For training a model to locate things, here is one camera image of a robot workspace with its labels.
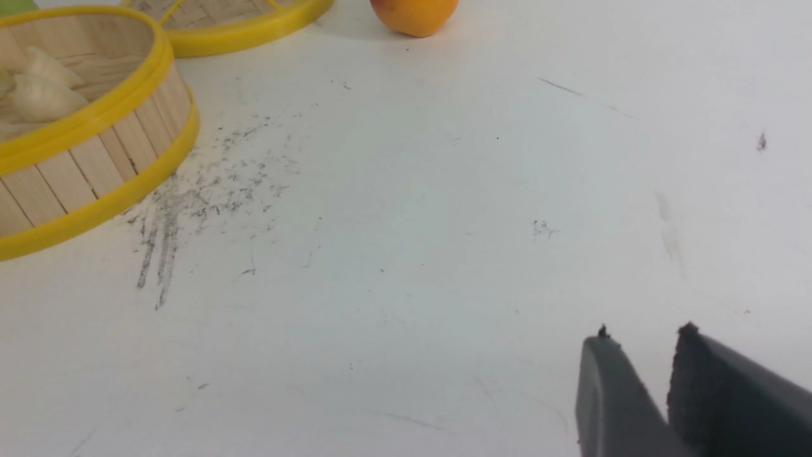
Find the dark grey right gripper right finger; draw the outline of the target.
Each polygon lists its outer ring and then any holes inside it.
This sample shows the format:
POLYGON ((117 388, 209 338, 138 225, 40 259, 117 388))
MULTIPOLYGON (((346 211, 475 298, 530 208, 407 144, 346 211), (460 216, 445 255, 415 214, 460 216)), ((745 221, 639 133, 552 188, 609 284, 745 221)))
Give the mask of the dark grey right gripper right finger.
POLYGON ((678 332, 668 425, 698 456, 809 456, 811 394, 701 334, 678 332))

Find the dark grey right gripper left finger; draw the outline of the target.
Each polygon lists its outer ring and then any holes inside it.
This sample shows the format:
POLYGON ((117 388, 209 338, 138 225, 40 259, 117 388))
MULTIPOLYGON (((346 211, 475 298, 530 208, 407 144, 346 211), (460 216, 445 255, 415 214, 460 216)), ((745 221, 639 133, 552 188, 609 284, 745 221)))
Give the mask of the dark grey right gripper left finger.
POLYGON ((583 341, 575 406, 582 456, 687 456, 605 325, 583 341))

